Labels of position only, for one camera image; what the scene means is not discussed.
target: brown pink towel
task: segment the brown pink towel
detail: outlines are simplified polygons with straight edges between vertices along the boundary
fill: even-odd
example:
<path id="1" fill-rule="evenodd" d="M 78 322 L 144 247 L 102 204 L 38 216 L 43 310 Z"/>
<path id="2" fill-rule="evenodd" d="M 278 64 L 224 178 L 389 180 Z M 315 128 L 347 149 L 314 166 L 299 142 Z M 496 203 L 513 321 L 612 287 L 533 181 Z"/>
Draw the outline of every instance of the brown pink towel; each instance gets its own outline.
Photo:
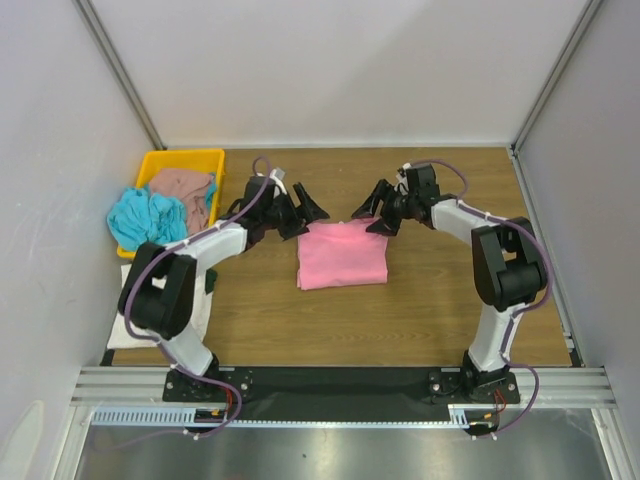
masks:
<path id="1" fill-rule="evenodd" d="M 298 237 L 298 287 L 313 290 L 387 283 L 387 237 L 367 233 L 374 219 L 312 223 Z"/>
<path id="2" fill-rule="evenodd" d="M 163 168 L 149 182 L 151 193 L 176 197 L 187 209 L 189 235 L 201 232 L 209 224 L 209 209 L 205 203 L 207 190 L 213 182 L 208 173 L 184 168 Z"/>

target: wooden tabletop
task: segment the wooden tabletop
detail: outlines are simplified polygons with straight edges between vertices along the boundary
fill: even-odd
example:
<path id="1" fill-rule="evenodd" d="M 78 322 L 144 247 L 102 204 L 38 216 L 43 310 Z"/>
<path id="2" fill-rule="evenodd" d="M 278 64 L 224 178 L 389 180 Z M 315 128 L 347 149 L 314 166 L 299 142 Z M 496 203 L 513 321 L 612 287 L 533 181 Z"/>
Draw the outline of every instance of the wooden tabletop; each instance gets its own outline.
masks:
<path id="1" fill-rule="evenodd" d="M 242 196 L 251 161 L 269 156 L 302 182 L 332 222 L 348 221 L 380 178 L 394 181 L 407 161 L 440 158 L 467 175 L 465 200 L 497 215 L 526 215 L 504 148 L 378 148 L 231 150 L 223 210 Z M 436 167 L 443 193 L 460 181 Z M 215 269 L 212 316 L 204 343 L 227 365 L 458 365 L 475 336 L 481 301 L 473 284 L 470 248 L 405 221 L 387 247 L 388 283 L 300 291 L 297 241 L 276 232 Z M 569 357 L 553 302 L 526 314 L 513 360 L 567 365 Z M 117 351 L 114 364 L 164 364 L 155 348 Z"/>

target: dark green object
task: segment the dark green object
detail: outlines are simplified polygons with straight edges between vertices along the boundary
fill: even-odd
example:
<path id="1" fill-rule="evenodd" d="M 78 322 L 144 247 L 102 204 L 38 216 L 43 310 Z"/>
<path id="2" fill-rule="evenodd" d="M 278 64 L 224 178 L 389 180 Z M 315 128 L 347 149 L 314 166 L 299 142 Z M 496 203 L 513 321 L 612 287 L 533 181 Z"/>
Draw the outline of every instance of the dark green object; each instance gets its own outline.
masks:
<path id="1" fill-rule="evenodd" d="M 213 268 L 207 270 L 207 273 L 204 274 L 204 293 L 205 295 L 209 295 L 213 292 L 213 286 L 218 279 L 218 272 L 216 272 Z"/>

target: yellow bin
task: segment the yellow bin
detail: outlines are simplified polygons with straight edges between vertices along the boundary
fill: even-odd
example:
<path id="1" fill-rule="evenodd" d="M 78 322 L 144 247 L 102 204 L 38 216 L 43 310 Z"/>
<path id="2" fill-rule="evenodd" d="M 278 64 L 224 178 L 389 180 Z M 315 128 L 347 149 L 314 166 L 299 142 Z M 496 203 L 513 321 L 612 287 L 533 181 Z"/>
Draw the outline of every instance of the yellow bin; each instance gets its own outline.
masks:
<path id="1" fill-rule="evenodd" d="M 149 152 L 144 156 L 136 188 L 144 187 L 163 168 L 187 168 L 203 173 L 216 174 L 216 193 L 213 194 L 211 202 L 211 214 L 209 215 L 209 226 L 213 225 L 218 218 L 220 210 L 220 196 L 222 194 L 222 183 L 226 175 L 224 169 L 224 150 L 163 150 Z M 129 252 L 118 245 L 118 256 L 133 260 L 136 252 Z"/>

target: white cloth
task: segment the white cloth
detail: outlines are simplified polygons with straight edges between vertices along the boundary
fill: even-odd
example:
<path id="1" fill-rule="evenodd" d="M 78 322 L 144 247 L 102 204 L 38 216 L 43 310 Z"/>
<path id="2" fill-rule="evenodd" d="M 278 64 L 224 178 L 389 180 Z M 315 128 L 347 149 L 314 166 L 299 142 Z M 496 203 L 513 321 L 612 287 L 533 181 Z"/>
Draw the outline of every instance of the white cloth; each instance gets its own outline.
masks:
<path id="1" fill-rule="evenodd" d="M 123 265 L 121 268 L 123 287 L 125 281 L 127 280 L 127 276 L 129 275 L 130 269 L 130 264 Z M 189 323 L 193 326 L 194 330 L 198 334 L 198 337 L 200 337 L 200 340 L 202 340 L 205 333 L 207 333 L 209 317 L 211 316 L 211 300 L 213 297 L 213 292 L 211 292 L 209 295 L 205 295 L 204 281 L 204 275 L 196 277 L 196 285 L 193 298 L 193 312 L 191 313 L 191 319 L 189 320 Z M 165 279 L 153 280 L 153 284 L 160 288 L 164 287 L 165 282 Z M 140 335 L 148 335 L 148 332 L 137 328 L 135 325 L 132 325 L 132 328 L 134 332 Z M 109 337 L 109 341 L 107 342 L 107 348 L 144 348 L 155 346 L 155 343 L 150 340 L 138 340 L 129 336 L 126 328 L 124 327 L 124 317 L 120 315 L 119 312 L 116 314 L 115 321 L 113 322 L 113 328 L 111 329 L 111 336 Z"/>

